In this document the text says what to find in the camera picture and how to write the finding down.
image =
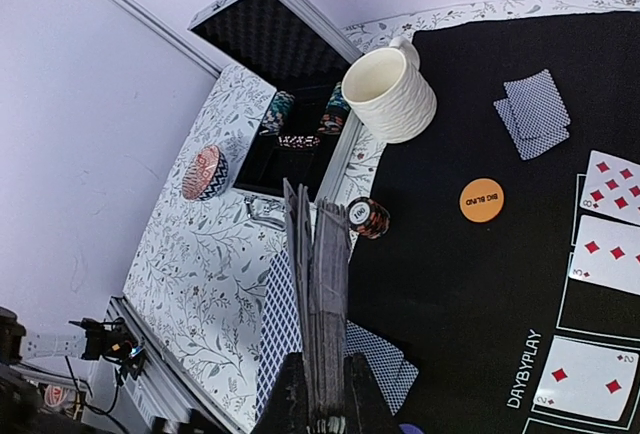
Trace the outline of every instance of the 2 of diamonds card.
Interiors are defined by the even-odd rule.
[[[640,295],[640,227],[582,216],[569,277]]]
[[[640,225],[640,166],[591,151],[580,207]]]
[[[534,404],[607,421],[629,401],[638,354],[571,339],[553,339]]]

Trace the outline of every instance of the black felt table mat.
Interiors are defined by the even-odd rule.
[[[381,239],[361,239],[350,264],[349,317],[403,348],[420,368],[398,419],[432,433],[521,433],[554,335],[640,347],[640,298],[567,283],[576,175],[592,149],[640,163],[640,15],[609,13],[471,23],[418,32],[422,73],[438,97],[433,123],[389,145],[371,197],[391,213]],[[502,83],[549,69],[572,119],[571,137],[521,161],[493,108]],[[467,221],[464,186],[505,192],[500,215]],[[578,215],[586,211],[578,210]],[[530,329],[541,337],[519,408],[507,406]],[[628,422],[638,379],[621,425]],[[635,420],[632,431],[637,432]],[[527,432],[566,432],[529,421]]]

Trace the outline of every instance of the white tabletop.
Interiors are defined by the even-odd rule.
[[[640,11],[640,0],[502,0],[433,9],[344,29],[364,52],[397,35],[471,21],[557,14]],[[240,430],[255,424],[256,373],[269,259],[284,234],[249,221],[240,194],[206,202],[181,195],[196,153],[217,144],[237,173],[274,88],[227,67],[200,111],[160,194],[124,292],[158,338]],[[337,202],[370,192],[384,144],[363,130]]]

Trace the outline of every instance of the poker chip stack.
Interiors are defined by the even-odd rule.
[[[318,136],[278,136],[278,146],[287,149],[307,150],[313,149],[320,144]]]
[[[378,239],[389,230],[389,211],[368,197],[358,197],[347,208],[349,227],[369,239]]]
[[[342,82],[338,82],[333,88],[324,115],[320,120],[318,134],[333,136],[340,134],[350,109],[349,104],[342,97]]]
[[[261,136],[275,136],[280,132],[289,113],[293,109],[295,97],[285,91],[278,91],[260,123]]]

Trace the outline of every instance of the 5 of diamonds card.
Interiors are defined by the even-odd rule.
[[[640,166],[591,151],[580,207],[640,225]]]

